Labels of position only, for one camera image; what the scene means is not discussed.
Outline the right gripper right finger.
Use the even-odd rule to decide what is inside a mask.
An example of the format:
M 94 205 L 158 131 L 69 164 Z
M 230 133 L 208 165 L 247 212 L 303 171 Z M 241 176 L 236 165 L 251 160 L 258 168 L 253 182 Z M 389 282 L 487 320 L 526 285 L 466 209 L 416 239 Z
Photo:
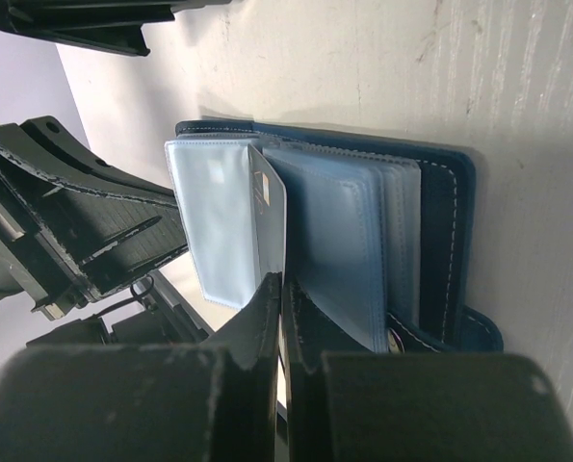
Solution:
M 375 354 L 296 282 L 282 292 L 294 461 L 573 461 L 573 431 L 532 360 Z

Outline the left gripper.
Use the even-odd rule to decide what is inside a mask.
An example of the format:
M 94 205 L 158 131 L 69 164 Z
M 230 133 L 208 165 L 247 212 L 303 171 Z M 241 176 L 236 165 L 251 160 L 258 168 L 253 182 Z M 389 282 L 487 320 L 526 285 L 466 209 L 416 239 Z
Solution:
M 171 189 L 107 164 L 53 116 L 0 125 L 0 299 L 24 292 L 61 318 L 186 249 Z

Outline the black card tray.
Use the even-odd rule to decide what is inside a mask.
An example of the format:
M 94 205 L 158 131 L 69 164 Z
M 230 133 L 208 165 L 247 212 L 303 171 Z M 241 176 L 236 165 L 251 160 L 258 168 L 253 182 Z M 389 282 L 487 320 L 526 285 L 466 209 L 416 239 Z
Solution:
M 0 0 L 0 31 L 129 57 L 146 57 L 142 27 L 214 1 Z

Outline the blue leather card holder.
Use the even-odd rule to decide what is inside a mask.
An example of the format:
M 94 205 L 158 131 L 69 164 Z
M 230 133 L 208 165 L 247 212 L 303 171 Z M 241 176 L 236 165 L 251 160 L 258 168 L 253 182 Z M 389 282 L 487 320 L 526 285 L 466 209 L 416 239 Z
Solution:
M 247 147 L 287 194 L 286 255 L 314 305 L 373 352 L 500 351 L 463 302 L 476 170 L 463 151 L 242 120 L 181 122 L 165 146 L 203 296 L 240 310 L 264 277 Z

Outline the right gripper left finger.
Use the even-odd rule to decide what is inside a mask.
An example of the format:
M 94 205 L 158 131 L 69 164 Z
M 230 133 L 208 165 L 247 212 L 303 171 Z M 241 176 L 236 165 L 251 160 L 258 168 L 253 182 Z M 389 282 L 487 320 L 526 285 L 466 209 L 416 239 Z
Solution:
M 0 372 L 0 461 L 270 461 L 282 277 L 205 341 L 30 346 Z

